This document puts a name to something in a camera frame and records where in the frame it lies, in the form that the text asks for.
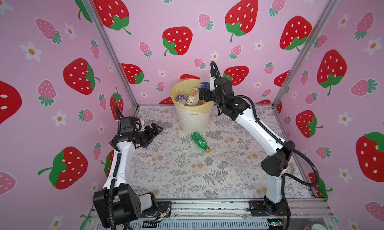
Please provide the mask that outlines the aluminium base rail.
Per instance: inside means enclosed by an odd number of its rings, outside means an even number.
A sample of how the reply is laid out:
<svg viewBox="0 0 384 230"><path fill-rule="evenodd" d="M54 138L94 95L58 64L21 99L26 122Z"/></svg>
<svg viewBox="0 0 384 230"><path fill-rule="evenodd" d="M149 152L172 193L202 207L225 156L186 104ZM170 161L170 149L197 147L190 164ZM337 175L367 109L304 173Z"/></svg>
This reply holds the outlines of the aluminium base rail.
<svg viewBox="0 0 384 230"><path fill-rule="evenodd" d="M170 208L165 218L152 224L142 217L129 224L131 230L290 230L320 224L327 230L339 230L339 222L324 199L289 199L291 216L283 212L268 216L261 199L160 199Z"/></svg>

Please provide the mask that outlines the clear bottle blue cap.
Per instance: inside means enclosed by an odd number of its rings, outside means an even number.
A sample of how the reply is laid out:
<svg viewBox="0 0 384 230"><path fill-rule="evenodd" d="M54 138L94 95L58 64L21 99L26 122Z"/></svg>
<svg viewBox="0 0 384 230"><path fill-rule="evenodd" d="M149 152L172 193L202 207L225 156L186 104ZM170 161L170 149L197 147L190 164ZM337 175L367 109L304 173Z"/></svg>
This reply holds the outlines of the clear bottle blue cap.
<svg viewBox="0 0 384 230"><path fill-rule="evenodd" d="M179 103L181 105L186 105L187 104L187 100L186 100L185 96L182 95L182 94L177 95L176 100L177 100L177 103Z"/></svg>

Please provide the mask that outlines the clear bottle orange flower label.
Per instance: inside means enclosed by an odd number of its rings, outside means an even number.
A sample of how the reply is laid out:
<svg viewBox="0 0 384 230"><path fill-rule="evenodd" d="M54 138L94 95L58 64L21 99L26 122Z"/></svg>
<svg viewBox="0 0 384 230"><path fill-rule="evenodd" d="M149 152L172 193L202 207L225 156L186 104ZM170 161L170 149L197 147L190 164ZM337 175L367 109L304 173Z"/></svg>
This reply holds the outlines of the clear bottle orange flower label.
<svg viewBox="0 0 384 230"><path fill-rule="evenodd" d="M187 105L188 106L197 106L199 102L199 88L198 87L193 87L192 92L190 93L188 100L187 100Z"/></svg>

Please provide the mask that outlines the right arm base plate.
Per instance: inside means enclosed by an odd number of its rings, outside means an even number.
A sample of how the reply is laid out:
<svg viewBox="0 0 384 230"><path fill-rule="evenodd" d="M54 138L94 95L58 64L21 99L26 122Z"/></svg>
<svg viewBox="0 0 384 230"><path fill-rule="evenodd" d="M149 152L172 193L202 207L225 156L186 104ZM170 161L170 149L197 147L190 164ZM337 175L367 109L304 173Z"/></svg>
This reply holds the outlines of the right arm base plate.
<svg viewBox="0 0 384 230"><path fill-rule="evenodd" d="M263 201L249 201L249 208L246 209L253 217L290 217L291 211L285 200L275 204L268 199Z"/></svg>

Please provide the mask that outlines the yellow bin liner bag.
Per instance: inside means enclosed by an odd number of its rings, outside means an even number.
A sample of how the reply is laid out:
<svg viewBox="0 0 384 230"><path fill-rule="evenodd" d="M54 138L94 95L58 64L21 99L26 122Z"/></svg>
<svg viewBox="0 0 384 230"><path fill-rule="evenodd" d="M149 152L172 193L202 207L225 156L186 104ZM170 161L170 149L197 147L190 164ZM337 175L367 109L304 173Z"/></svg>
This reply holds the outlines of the yellow bin liner bag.
<svg viewBox="0 0 384 230"><path fill-rule="evenodd" d="M185 96L186 100L188 100L188 97L190 93L193 90L193 87L200 87L201 80L199 79L184 79L181 80L179 83L177 83L171 91L171 98L172 102L175 104L177 102L176 98L177 95L182 94ZM199 100L198 105L204 104L206 101Z"/></svg>

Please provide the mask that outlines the white plastic waste bin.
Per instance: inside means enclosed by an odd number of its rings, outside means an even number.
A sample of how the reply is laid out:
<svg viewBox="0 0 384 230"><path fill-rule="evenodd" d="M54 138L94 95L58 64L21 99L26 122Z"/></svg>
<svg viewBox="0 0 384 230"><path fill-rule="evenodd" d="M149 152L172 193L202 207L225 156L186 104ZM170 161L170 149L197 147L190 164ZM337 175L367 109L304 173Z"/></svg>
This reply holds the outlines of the white plastic waste bin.
<svg viewBox="0 0 384 230"><path fill-rule="evenodd" d="M205 102L199 106L186 106L176 102L176 113L181 128L187 133L205 131L210 123L213 106L213 102Z"/></svg>

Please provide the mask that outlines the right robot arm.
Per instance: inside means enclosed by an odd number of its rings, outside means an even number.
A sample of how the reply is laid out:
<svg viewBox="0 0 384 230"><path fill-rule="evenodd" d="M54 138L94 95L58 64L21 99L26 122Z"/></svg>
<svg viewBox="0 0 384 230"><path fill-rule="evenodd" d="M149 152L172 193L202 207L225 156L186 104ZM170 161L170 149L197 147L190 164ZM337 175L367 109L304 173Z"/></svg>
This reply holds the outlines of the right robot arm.
<svg viewBox="0 0 384 230"><path fill-rule="evenodd" d="M261 167L267 175L267 193L264 197L264 209L267 215L291 215L285 195L285 180L291 178L306 186L315 187L320 182L320 175L314 163L303 153L295 149L292 141L285 141L267 127L257 116L255 103L245 95L235 95L230 80L221 76L217 64L210 63L210 85L199 88L199 98L206 102L214 102L219 114L225 114L234 122L247 130L263 147L267 157ZM315 180L305 182L291 174L286 168L293 154L300 156L312 168Z"/></svg>

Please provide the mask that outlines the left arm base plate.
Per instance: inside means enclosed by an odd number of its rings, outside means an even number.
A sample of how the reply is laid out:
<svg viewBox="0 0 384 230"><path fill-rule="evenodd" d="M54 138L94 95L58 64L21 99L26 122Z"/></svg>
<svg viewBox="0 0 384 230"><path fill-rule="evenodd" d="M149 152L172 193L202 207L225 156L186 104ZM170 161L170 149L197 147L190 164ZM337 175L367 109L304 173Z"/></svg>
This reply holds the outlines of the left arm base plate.
<svg viewBox="0 0 384 230"><path fill-rule="evenodd" d="M157 218L161 214L166 214L165 218L171 216L172 202L160 201L154 207L144 210L141 214L141 218Z"/></svg>

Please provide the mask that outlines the aluminium corner post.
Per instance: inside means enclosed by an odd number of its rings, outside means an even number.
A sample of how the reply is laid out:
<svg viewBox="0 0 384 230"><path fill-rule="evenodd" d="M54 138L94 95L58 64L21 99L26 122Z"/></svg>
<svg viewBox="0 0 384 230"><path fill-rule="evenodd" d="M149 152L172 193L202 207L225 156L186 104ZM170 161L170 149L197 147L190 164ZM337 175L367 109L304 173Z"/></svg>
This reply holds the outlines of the aluminium corner post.
<svg viewBox="0 0 384 230"><path fill-rule="evenodd" d="M273 110L277 109L278 103L282 100L283 96L285 95L285 92L287 91L288 87L290 86L295 76L297 75L297 72L300 70L301 66L305 62L307 54L312 50L315 40L317 39L318 35L323 31L324 27L327 24L327 21L333 14L339 2L340 0L327 1L324 9L322 10L321 14L319 15L313 27L312 32L309 35L309 39L306 41L303 49L301 50L298 57L296 58L293 66L290 69L290 73L288 74L281 90L279 91L275 101L272 104Z"/></svg>
<svg viewBox="0 0 384 230"><path fill-rule="evenodd" d="M139 104L137 103L137 100L134 97L133 91L130 88L130 84L126 78L124 70L121 66L121 63L118 60L116 52L115 52L115 50L112 46L112 43L111 43L111 41L107 35L105 26L103 25L103 23L100 19L100 16L96 10L96 7L95 7L93 1L92 0L82 0L82 1L83 1L85 8L86 8L86 11L88 12L88 14L89 14L89 16L93 22L93 25L94 25L97 33L99 34L99 37L100 37L100 39L103 43L103 46L104 46L104 48L108 54L108 57L110 58L113 67L115 68L115 71L117 73L117 76L118 76L121 84L122 84L122 87L124 88L126 94L128 95L128 97L129 97L129 99L133 105L133 108L135 110L137 110L139 108Z"/></svg>

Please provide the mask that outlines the left aluminium corner post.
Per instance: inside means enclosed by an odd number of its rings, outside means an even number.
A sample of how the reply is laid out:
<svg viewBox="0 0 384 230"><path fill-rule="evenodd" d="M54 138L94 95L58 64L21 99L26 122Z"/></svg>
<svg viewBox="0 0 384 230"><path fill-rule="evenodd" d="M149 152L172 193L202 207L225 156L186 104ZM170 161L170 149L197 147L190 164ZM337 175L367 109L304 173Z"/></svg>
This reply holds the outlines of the left aluminium corner post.
<svg viewBox="0 0 384 230"><path fill-rule="evenodd" d="M97 33L99 34L99 37L100 37L100 39L103 43L103 46L104 46L104 48L108 54L108 57L110 58L113 67L115 68L115 71L117 73L117 76L118 76L121 84L122 84L122 87L124 88L126 94L128 95L128 97L129 97L129 99L133 105L133 108L135 110L137 110L139 108L139 104L137 103L137 100L134 97L133 91L130 88L130 84L126 78L124 70L121 66L121 63L118 60L116 52L115 52L115 50L112 46L112 43L111 43L111 41L107 35L105 26L103 25L103 23L100 19L100 16L96 10L96 7L95 7L93 1L92 0L82 0L82 1L83 1L85 8L86 8L86 11L88 12L88 14L89 14L89 16L93 22L93 25L94 25Z"/></svg>

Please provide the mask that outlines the green bottle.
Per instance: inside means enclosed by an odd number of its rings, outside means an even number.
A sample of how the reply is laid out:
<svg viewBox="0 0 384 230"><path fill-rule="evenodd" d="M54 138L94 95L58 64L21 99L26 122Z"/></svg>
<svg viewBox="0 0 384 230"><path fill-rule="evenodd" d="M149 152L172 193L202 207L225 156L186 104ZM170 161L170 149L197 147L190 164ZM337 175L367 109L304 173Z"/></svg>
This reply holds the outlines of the green bottle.
<svg viewBox="0 0 384 230"><path fill-rule="evenodd" d="M209 153L211 149L208 146L206 140L200 135L200 133L195 132L191 135L193 141L198 145L198 147L206 153Z"/></svg>

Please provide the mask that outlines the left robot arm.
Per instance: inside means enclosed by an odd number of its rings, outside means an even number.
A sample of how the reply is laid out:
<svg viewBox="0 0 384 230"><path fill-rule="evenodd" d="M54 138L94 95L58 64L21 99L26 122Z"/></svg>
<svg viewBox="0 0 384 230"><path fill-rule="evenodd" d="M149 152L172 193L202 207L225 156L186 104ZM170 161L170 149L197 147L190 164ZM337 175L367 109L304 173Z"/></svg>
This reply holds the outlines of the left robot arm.
<svg viewBox="0 0 384 230"><path fill-rule="evenodd" d="M124 117L115 107L118 129L109 145L113 160L107 181L93 196L93 204L104 228L115 230L118 225L129 228L145 212L155 213L159 207L153 193L137 195L129 185L129 174L136 149L145 149L162 131L155 123L143 127L136 117Z"/></svg>

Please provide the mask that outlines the right aluminium corner post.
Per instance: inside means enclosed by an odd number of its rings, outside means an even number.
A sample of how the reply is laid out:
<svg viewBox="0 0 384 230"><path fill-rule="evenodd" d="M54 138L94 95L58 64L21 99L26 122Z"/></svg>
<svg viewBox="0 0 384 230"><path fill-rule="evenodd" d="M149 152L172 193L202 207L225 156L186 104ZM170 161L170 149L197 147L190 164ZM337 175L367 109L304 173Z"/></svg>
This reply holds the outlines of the right aluminium corner post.
<svg viewBox="0 0 384 230"><path fill-rule="evenodd" d="M301 66L305 62L307 54L312 50L315 40L317 39L318 35L323 31L324 27L327 24L327 21L333 14L339 2L340 0L327 1L324 9L322 10L321 14L319 15L313 27L312 32L309 35L309 39L306 41L303 49L301 50L298 57L296 58L293 66L290 69L290 73L288 74L281 90L279 91L275 101L272 104L273 110L277 109L278 103L282 100L283 96L285 95L285 92L287 91L288 87L290 86L295 76L297 75L297 72L300 70Z"/></svg>

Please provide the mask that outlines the clear bottle blue label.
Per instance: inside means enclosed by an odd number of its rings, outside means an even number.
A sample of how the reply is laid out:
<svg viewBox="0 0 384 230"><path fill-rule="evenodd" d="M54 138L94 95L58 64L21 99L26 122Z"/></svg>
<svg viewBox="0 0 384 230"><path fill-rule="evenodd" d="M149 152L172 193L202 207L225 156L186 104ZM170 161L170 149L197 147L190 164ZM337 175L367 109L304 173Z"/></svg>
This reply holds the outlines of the clear bottle blue label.
<svg viewBox="0 0 384 230"><path fill-rule="evenodd" d="M210 88L210 83L209 83L209 82L206 82L206 81L201 82L201 83L200 83L200 88L205 88L205 87Z"/></svg>

